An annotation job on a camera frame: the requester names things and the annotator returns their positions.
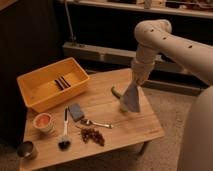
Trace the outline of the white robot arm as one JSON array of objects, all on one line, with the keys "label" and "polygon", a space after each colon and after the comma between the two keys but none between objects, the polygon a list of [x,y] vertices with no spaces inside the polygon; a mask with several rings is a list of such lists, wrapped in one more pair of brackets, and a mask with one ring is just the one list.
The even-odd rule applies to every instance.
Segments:
[{"label": "white robot arm", "polygon": [[134,30],[138,42],[133,80],[142,85],[158,52],[208,85],[195,100],[185,122],[177,171],[213,171],[213,46],[171,34],[168,20],[147,20]]}]

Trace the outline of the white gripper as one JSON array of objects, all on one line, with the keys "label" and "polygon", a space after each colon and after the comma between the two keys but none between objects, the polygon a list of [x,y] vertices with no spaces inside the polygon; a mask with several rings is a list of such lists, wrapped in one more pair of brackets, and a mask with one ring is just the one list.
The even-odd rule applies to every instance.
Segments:
[{"label": "white gripper", "polygon": [[137,59],[133,59],[131,62],[132,69],[132,81],[137,86],[142,86],[149,78],[151,71],[154,68],[154,63],[143,63]]}]

